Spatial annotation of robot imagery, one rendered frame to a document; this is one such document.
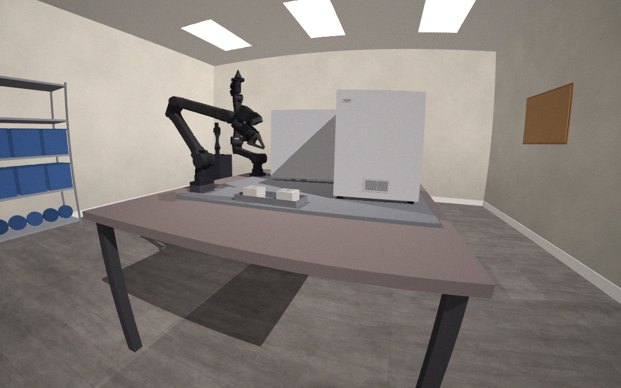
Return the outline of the white table-top freezer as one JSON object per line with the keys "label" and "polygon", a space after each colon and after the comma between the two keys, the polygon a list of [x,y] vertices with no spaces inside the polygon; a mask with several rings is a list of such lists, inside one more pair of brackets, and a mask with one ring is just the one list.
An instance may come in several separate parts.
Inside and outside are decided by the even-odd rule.
{"label": "white table-top freezer", "polygon": [[333,196],[419,201],[426,92],[337,90],[336,109],[271,110],[271,177]]}

